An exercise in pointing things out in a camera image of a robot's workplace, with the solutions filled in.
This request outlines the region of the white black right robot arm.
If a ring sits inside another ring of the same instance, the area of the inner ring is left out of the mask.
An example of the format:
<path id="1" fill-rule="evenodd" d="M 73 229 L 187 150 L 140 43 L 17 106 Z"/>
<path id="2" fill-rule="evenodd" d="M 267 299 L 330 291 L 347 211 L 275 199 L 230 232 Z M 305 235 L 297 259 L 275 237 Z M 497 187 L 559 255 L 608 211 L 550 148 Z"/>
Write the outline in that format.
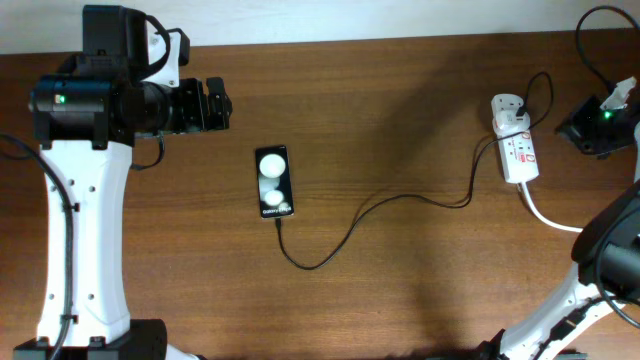
<path id="1" fill-rule="evenodd" d="M 557 131 L 584 154 L 604 155 L 639 142 L 639 110 L 617 91 L 592 97 Z M 528 318 L 481 343 L 473 359 L 554 359 L 598 320 L 639 304 L 639 180 L 582 228 L 561 285 Z"/>

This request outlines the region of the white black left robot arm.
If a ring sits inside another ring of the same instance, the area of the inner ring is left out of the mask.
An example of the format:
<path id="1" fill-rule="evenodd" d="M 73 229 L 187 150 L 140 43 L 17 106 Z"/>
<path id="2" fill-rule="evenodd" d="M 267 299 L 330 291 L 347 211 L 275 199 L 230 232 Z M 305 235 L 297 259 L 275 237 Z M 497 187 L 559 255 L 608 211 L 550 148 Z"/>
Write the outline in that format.
<path id="1" fill-rule="evenodd" d="M 30 95 L 48 198 L 46 298 L 17 359 L 179 359 L 159 319 L 131 317 L 122 218 L 139 139 L 224 130 L 233 111 L 219 77 L 183 79 L 190 41 L 153 16 L 87 5 L 83 49 Z"/>

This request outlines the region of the black smartphone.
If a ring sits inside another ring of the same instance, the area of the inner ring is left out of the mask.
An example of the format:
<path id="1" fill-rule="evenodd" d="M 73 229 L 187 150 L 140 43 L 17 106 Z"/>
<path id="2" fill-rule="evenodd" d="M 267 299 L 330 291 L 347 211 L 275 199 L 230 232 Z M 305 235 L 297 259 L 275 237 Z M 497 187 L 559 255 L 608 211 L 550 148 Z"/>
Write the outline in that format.
<path id="1" fill-rule="evenodd" d="M 292 216 L 295 211 L 289 165 L 285 145 L 257 148 L 255 168 L 262 219 Z"/>

